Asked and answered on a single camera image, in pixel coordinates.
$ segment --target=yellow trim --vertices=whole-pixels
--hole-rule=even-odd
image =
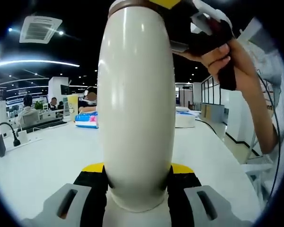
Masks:
[[[95,163],[95,164],[91,164],[87,167],[85,167],[84,169],[82,169],[83,172],[96,172],[96,173],[102,173],[102,169],[103,169],[103,165],[104,163]],[[194,171],[184,165],[181,164],[176,164],[176,163],[172,163],[172,168],[174,170],[174,174],[189,174],[189,173],[193,173]]]
[[[181,0],[150,0],[153,3],[171,9],[177,5]]]

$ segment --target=floor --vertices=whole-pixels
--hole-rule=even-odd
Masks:
[[[209,120],[202,118],[201,120],[209,123],[213,129],[216,131],[218,137],[224,142],[227,148],[233,153],[235,158],[238,160],[240,164],[244,164],[246,157],[248,155],[249,149],[244,144],[236,144],[231,138],[229,138],[225,132],[227,130],[227,125],[224,123],[213,123]],[[251,153],[250,158],[256,157],[253,153]]]

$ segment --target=white table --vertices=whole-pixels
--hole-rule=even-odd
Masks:
[[[172,161],[192,168],[202,185],[211,186],[231,203],[238,218],[254,221],[260,207],[251,182],[212,130],[204,123],[195,124],[195,128],[176,129]],[[44,200],[73,183],[83,167],[103,161],[96,129],[77,128],[69,122],[28,135],[42,140],[0,158],[0,194],[19,219],[36,216]],[[131,226],[132,218],[136,226],[170,225],[166,202],[151,212],[130,213],[109,199],[103,226]]]

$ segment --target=black cable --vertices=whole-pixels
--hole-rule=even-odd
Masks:
[[[13,135],[14,135],[14,147],[19,146],[19,145],[20,145],[20,141],[17,139],[13,127],[12,127],[9,123],[7,123],[7,122],[2,122],[2,123],[0,123],[0,126],[3,125],[3,124],[8,125],[8,126],[11,128],[12,132],[13,132]]]
[[[203,123],[207,124],[213,130],[213,132],[217,135],[216,131],[213,129],[213,127],[209,123],[198,120],[198,119],[196,119],[196,121],[203,122]]]
[[[271,98],[271,96],[270,96],[270,93],[269,93],[269,91],[268,91],[268,89],[267,89],[267,87],[266,87],[266,85],[265,85],[263,79],[260,77],[259,74],[258,74],[258,76],[259,76],[260,80],[262,81],[262,83],[263,83],[263,85],[264,85],[264,87],[265,87],[265,90],[266,90],[266,92],[267,92],[267,94],[268,94],[268,97],[269,97],[269,100],[270,100],[270,102],[271,102],[271,105],[272,105],[272,107],[273,107],[273,111],[274,111],[274,115],[275,115],[275,122],[276,122],[276,127],[277,127],[277,134],[278,134],[279,155],[278,155],[278,161],[277,161],[277,166],[276,166],[276,172],[275,172],[275,178],[274,178],[273,187],[272,187],[271,192],[270,192],[270,194],[269,194],[269,197],[268,197],[268,199],[267,199],[267,201],[269,201],[269,200],[271,199],[271,196],[272,196],[273,191],[274,191],[274,188],[275,188],[276,177],[277,177],[277,175],[278,175],[278,170],[279,170],[279,165],[280,165],[280,155],[281,155],[280,127],[279,127],[278,118],[277,118],[276,113],[275,113],[275,105],[274,105],[274,103],[273,103],[273,101],[272,101],[272,98]]]

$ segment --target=man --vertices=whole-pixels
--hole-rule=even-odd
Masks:
[[[25,124],[26,126],[28,126],[39,120],[39,112],[35,108],[31,107],[32,103],[33,103],[33,97],[31,95],[24,96],[23,98],[24,108],[17,118],[17,125],[20,126]],[[25,116],[28,117],[28,120],[24,122],[23,117]]]
[[[78,102],[79,113],[96,111],[97,108],[97,89],[88,87],[84,91],[84,99]]]
[[[198,57],[192,55],[186,51],[184,53],[174,52],[180,56],[183,56],[192,61],[201,62],[209,71],[209,73],[218,80],[218,72],[232,59],[234,62],[234,71],[237,83],[237,90],[242,92],[242,95],[252,115],[253,124],[257,139],[260,144],[260,148],[263,154],[272,154],[275,157],[278,155],[278,134],[275,117],[270,118],[266,108],[266,101],[261,89],[260,81],[253,65],[253,62],[249,55],[245,52],[243,47],[237,40],[232,39],[227,44],[214,49],[213,51],[206,53],[205,55]],[[284,174],[284,66],[281,63],[282,81],[281,81],[281,94],[279,104],[275,110],[280,127],[281,138],[281,150],[280,150],[280,166],[278,169],[277,179],[274,187],[274,191]],[[276,173],[277,158],[274,160],[274,167],[270,173],[264,173],[264,179],[262,181],[271,188]]]
[[[48,109],[56,110],[57,109],[56,105],[57,105],[57,99],[56,97],[52,97],[51,102],[48,104]]]

